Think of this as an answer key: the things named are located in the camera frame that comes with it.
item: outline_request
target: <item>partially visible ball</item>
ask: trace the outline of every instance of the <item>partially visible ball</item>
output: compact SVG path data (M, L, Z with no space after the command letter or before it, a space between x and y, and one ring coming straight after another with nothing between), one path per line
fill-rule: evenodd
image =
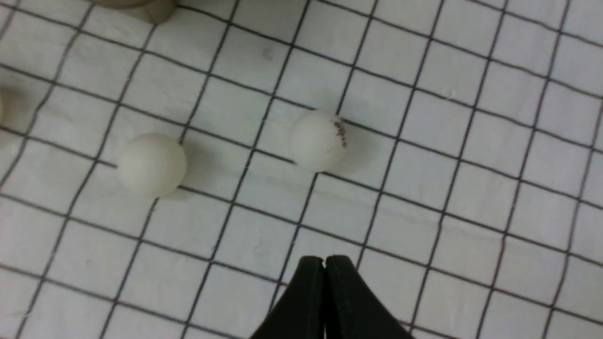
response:
M323 172L333 167L346 153L346 130L333 114L314 110L293 126L291 156L303 168Z
M174 139L159 133L134 138L120 155L119 180L129 191L161 197L173 191L186 173L186 155Z

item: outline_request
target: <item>white surface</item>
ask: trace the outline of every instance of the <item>white surface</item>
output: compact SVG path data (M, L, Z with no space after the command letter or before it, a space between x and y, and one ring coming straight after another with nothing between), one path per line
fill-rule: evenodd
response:
M247 338L332 253L417 339L603 337L599 0L180 3L0 0L0 338ZM156 203L115 171L149 132L189 159Z

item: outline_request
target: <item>beige cylinder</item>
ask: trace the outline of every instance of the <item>beige cylinder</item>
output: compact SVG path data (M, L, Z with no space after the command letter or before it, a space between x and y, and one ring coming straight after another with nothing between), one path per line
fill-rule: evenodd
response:
M103 7L122 11L151 24L169 19L176 8L175 0L91 0Z

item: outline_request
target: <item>white grid sheet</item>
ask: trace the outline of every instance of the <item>white grid sheet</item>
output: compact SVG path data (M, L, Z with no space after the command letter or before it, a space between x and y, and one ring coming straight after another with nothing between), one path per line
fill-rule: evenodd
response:
M603 2L0 0L1 339L242 339L348 255L417 339L603 337ZM328 173L289 159L339 114ZM136 135L189 172L144 199Z

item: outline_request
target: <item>white ball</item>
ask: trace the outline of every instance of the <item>white ball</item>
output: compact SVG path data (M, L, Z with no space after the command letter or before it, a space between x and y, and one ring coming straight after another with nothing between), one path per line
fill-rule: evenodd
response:
M174 139L147 133L134 138L120 155L117 174L128 190L146 197L173 191L186 173L186 155Z
M346 146L341 119L318 110L308 112L295 123L289 145L293 160L315 172L326 171L339 162Z

